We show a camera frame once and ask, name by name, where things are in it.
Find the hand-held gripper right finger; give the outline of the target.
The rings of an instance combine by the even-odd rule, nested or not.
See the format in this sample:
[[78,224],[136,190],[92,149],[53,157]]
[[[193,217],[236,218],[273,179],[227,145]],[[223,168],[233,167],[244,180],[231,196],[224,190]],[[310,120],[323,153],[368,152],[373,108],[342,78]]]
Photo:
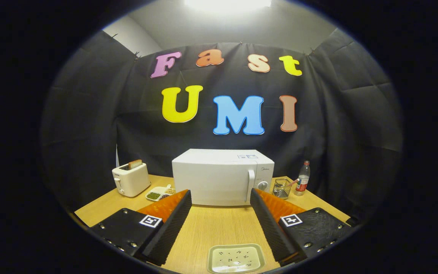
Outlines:
[[250,204],[273,258],[281,266],[320,255],[354,231],[352,225],[323,208],[305,210],[258,189],[251,191]]

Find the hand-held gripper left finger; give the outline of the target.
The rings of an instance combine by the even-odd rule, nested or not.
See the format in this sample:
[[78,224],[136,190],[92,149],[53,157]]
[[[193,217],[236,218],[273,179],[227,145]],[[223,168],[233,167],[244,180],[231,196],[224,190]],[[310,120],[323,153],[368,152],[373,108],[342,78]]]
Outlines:
[[122,208],[91,226],[89,231],[131,257],[161,266],[191,206],[191,191],[183,190],[140,210]]

